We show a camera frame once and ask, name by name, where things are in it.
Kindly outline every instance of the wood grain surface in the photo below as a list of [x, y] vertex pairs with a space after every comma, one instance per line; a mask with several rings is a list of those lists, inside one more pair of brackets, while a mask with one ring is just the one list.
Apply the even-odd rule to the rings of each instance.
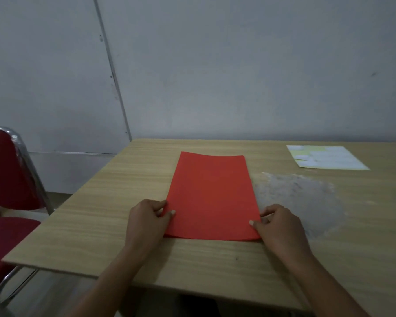
[[[286, 144], [343, 145], [371, 171], [299, 168]], [[129, 209], [167, 196], [181, 151], [244, 155], [261, 172], [299, 174], [336, 186], [346, 223], [311, 247], [374, 316], [396, 316], [396, 143], [136, 139], [4, 261], [99, 276], [122, 248]], [[164, 239], [135, 284], [309, 309], [298, 285], [261, 242]]]

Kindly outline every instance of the chrome chair leg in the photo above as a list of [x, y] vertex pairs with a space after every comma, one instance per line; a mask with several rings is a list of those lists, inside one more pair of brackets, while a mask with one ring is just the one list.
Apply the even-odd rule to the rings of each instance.
[[[7, 276], [2, 280], [2, 282], [0, 283], [0, 295], [4, 289], [4, 287], [6, 286], [6, 284], [9, 282], [9, 280], [15, 276], [20, 270], [22, 269], [22, 267], [16, 267], [14, 268], [11, 272], [9, 272], [7, 274]], [[11, 294], [9, 297], [7, 297], [3, 302], [0, 302], [0, 307], [4, 308], [6, 307], [13, 298], [15, 298], [15, 296], [22, 290], [23, 287], [25, 287], [25, 285], [32, 279], [32, 277], [34, 277], [36, 275], [36, 273], [38, 272], [37, 269], [35, 269], [33, 272], [31, 272], [29, 274], [28, 277], [26, 277], [26, 279], [19, 285], [19, 287], [17, 287]]]

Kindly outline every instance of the yellow and white paper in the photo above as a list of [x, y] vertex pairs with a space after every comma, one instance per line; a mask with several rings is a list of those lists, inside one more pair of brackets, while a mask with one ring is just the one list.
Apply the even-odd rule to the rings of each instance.
[[302, 168], [370, 170], [342, 146], [287, 145], [296, 163]]

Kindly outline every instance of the chair seat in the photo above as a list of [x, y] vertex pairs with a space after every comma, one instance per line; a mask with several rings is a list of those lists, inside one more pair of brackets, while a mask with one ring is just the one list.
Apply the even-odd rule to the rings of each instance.
[[39, 224], [39, 221], [27, 218], [0, 218], [0, 282], [15, 267], [2, 262], [2, 258]]

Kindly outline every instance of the forearm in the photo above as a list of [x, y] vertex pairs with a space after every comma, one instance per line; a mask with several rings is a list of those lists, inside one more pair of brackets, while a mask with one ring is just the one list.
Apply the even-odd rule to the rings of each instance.
[[123, 248], [69, 316], [113, 317], [142, 262], [132, 249]]
[[314, 256], [291, 272], [317, 317], [369, 316]]

